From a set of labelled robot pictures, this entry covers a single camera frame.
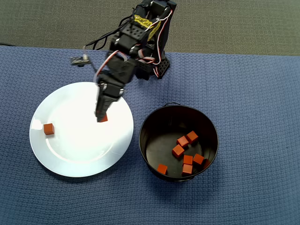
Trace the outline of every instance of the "gray carpet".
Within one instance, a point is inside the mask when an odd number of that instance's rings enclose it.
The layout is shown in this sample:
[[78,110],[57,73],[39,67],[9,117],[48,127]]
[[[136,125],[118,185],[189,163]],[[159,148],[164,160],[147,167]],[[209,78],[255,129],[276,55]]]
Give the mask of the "gray carpet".
[[[0,42],[81,48],[141,0],[0,0]],[[299,0],[176,0],[168,52],[300,55]]]

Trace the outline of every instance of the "orange block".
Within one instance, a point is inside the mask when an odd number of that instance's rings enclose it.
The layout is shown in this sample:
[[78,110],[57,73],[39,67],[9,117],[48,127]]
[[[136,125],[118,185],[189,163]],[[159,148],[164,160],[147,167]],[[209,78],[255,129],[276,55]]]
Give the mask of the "orange block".
[[184,149],[178,144],[175,148],[173,148],[172,153],[176,158],[178,158],[184,153]]
[[100,123],[106,122],[106,121],[108,121],[107,114],[105,114],[105,117],[103,117],[103,119],[100,121]]
[[53,135],[54,134],[54,126],[52,123],[44,124],[44,133],[45,133],[45,135]]
[[184,155],[183,157],[183,164],[192,165],[193,164],[193,157]]
[[190,144],[192,144],[198,140],[198,135],[194,131],[192,131],[187,134],[187,140],[188,142],[190,142]]
[[177,142],[176,142],[177,144],[180,144],[181,145],[181,147],[187,147],[187,145],[188,145],[188,140],[186,139],[186,137],[185,136],[182,136],[181,138],[179,138],[179,139],[177,139]]
[[182,175],[191,175],[193,172],[193,166],[188,164],[183,164]]
[[199,165],[201,165],[201,163],[203,162],[204,157],[200,156],[199,154],[196,154],[193,158],[193,161]]
[[167,169],[168,169],[168,167],[166,165],[159,164],[158,168],[157,168],[157,171],[164,174],[164,175],[166,175],[167,174]]

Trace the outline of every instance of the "black pot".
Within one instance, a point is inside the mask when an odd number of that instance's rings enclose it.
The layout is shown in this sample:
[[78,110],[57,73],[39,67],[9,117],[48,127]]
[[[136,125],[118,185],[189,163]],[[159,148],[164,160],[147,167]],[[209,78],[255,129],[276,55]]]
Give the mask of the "black pot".
[[[140,131],[140,150],[156,176],[167,181],[186,181],[212,164],[218,152],[218,134],[210,119],[199,110],[169,104],[155,110],[144,121]],[[192,175],[182,176],[183,156],[176,158],[172,149],[177,145],[178,138],[191,131],[195,131],[199,139],[193,145],[189,144],[184,154],[194,156],[198,153],[205,160],[201,166],[193,166]],[[167,175],[156,170],[159,164],[168,166]]]

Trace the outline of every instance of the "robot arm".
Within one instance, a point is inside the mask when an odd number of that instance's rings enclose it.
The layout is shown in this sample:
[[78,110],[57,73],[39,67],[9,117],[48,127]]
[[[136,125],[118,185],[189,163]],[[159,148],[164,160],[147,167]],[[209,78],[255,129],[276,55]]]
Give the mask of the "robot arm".
[[[175,8],[176,3],[169,0],[143,0],[131,16],[124,18],[127,21],[121,21],[117,30],[110,32],[115,35],[107,59],[94,77],[99,86],[95,111],[98,122],[105,117],[110,104],[122,96],[125,84],[131,81],[133,75],[145,80],[150,75],[158,79],[163,77],[170,66],[164,48]],[[106,43],[108,34],[87,46],[94,45],[95,49],[97,42],[104,38]]]

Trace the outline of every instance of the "blue textured mat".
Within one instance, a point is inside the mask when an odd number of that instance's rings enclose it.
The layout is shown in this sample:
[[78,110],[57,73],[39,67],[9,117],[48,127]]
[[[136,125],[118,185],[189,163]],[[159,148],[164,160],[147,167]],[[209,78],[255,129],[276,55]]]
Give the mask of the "blue textured mat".
[[[89,52],[100,66],[104,52]],[[162,80],[126,86],[129,149],[98,175],[45,169],[29,142],[39,103],[69,83],[80,50],[0,47],[0,224],[300,224],[300,57],[169,53]],[[183,183],[156,178],[138,147],[148,114],[168,102],[204,112],[219,134],[212,166]]]

